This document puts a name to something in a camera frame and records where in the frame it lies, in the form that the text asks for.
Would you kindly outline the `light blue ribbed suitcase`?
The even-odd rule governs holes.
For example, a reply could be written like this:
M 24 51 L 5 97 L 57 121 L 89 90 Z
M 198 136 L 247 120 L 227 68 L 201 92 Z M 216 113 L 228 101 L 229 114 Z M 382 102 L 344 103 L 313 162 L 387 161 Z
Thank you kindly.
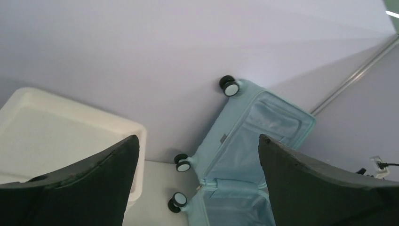
M 206 137 L 194 155 L 174 157 L 177 171 L 195 171 L 196 194 L 188 199 L 176 192 L 168 208 L 185 212 L 191 226 L 273 226 L 259 137 L 265 134 L 297 149 L 316 120 L 251 81 L 226 75 L 219 87 L 228 101 Z

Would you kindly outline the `white drawer box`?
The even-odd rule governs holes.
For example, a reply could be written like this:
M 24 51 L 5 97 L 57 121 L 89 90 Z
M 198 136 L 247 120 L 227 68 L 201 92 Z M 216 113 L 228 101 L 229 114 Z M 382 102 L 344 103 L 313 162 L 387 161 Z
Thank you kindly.
M 127 206 L 143 189 L 147 131 L 135 121 L 40 90 L 20 88 L 0 108 L 0 181 L 26 182 L 136 135 L 140 151 Z

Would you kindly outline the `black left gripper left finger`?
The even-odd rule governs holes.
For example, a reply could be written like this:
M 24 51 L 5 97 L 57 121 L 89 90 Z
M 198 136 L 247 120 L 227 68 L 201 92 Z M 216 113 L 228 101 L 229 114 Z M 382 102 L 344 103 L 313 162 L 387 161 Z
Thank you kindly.
M 122 225 L 139 148 L 138 137 L 131 135 L 64 168 L 2 184 L 1 225 Z

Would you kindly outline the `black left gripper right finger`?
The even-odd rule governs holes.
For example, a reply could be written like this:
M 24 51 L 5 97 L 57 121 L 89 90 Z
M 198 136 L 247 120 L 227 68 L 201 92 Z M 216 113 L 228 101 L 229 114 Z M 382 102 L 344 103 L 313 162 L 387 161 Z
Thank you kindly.
M 398 225 L 398 182 L 334 167 L 265 134 L 258 153 L 277 225 Z

